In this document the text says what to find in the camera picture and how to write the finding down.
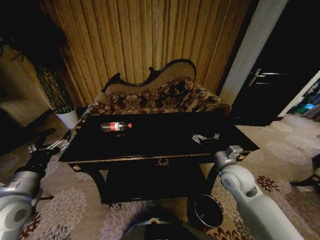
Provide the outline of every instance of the black trash can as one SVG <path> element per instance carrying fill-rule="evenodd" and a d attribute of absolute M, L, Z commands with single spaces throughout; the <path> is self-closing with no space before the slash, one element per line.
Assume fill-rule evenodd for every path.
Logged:
<path fill-rule="evenodd" d="M 224 220 L 219 204 L 206 194 L 188 198 L 187 217 L 189 223 L 200 231 L 218 227 Z"/>

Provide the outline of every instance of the soda bottle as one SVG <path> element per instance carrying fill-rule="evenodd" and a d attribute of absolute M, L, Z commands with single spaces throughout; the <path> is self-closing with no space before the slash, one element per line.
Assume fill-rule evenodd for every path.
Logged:
<path fill-rule="evenodd" d="M 132 123 L 126 123 L 124 121 L 113 121 L 104 122 L 101 124 L 101 130 L 103 132 L 124 131 L 127 128 L 132 128 Z"/>

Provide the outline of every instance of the plant pot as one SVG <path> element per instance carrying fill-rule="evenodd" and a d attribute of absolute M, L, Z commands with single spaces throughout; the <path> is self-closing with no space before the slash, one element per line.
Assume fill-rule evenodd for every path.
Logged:
<path fill-rule="evenodd" d="M 63 113 L 63 114 L 56 113 L 56 115 L 64 123 L 64 125 L 66 125 L 68 129 L 74 129 L 76 124 L 79 121 L 76 108 L 74 108 L 74 110 L 70 112 Z"/>

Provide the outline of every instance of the door frame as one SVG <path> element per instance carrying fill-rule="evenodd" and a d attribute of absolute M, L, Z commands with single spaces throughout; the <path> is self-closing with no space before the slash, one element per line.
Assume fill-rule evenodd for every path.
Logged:
<path fill-rule="evenodd" d="M 289 0 L 259 0 L 219 95 L 233 104 Z"/>

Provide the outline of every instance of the black table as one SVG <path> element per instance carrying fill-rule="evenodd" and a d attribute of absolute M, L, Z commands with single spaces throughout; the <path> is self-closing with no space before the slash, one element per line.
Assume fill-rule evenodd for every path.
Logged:
<path fill-rule="evenodd" d="M 120 121 L 132 128 L 101 131 L 101 123 Z M 200 145 L 193 134 L 218 139 Z M 188 197 L 211 192 L 214 180 L 199 164 L 212 163 L 212 154 L 230 145 L 244 149 L 240 160 L 259 149 L 215 112 L 99 115 L 86 120 L 60 161 L 89 174 L 102 203 Z M 109 170 L 106 180 L 100 170 Z"/>

